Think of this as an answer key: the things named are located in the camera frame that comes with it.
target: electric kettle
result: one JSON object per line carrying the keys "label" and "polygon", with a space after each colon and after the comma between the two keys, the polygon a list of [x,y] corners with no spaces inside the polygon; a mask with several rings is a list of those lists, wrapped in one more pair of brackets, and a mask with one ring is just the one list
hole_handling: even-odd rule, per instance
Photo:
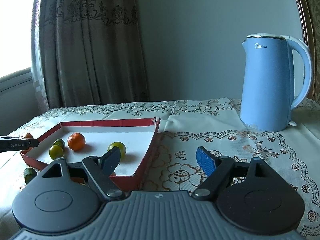
{"label": "electric kettle", "polygon": [[[281,131],[291,120],[291,111],[306,97],[312,80],[312,61],[308,46],[292,36],[257,33],[242,42],[246,52],[240,118],[252,128]],[[304,82],[294,98],[292,50],[304,63]]]}

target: kettle lid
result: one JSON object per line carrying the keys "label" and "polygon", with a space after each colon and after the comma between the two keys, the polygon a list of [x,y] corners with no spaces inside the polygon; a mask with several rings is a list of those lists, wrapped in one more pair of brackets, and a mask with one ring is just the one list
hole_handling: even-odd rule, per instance
{"label": "kettle lid", "polygon": [[285,40],[285,38],[283,36],[274,35],[274,34],[270,34],[270,33],[250,34],[247,36],[247,38],[273,38],[273,39]]}

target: kettle spout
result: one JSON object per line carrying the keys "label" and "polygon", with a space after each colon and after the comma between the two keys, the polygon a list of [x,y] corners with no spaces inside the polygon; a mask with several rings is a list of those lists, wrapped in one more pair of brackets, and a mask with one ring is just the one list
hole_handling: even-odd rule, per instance
{"label": "kettle spout", "polygon": [[247,40],[242,41],[242,47],[244,48],[245,53],[247,54]]}

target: white floral tablecloth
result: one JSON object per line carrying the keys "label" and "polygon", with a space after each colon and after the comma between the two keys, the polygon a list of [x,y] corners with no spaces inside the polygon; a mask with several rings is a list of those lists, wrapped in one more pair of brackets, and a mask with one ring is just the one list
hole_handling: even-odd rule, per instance
{"label": "white floral tablecloth", "polygon": [[[35,117],[11,135],[28,131],[38,137],[61,121],[161,117],[159,144],[143,189],[192,192],[206,179],[196,162],[199,146],[238,162],[259,156],[304,199],[298,231],[307,239],[320,239],[320,106],[305,99],[292,113],[297,127],[261,132],[241,122],[240,104],[221,98],[59,108]],[[11,203],[25,186],[25,168],[19,152],[0,153],[0,240],[19,230]]]}

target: red box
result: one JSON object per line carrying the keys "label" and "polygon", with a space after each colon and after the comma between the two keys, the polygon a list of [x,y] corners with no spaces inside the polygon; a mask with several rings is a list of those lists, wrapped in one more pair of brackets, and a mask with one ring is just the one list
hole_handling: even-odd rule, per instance
{"label": "red box", "polygon": [[[155,153],[159,123],[160,118],[60,122],[38,138],[38,147],[28,152],[21,151],[20,154],[27,165],[41,171],[52,161],[48,149],[58,138],[64,137],[66,143],[64,157],[67,162],[80,162],[91,155],[100,157],[106,153],[110,142],[121,141],[126,145],[127,153],[124,161],[117,166],[118,171],[116,168],[115,172],[125,174],[134,171],[134,173],[110,176],[110,178],[123,191],[137,190],[142,185]],[[68,148],[65,138],[72,132],[80,132],[86,138],[86,146],[79,153]],[[125,162],[126,159],[133,157],[135,158],[133,163]]]}

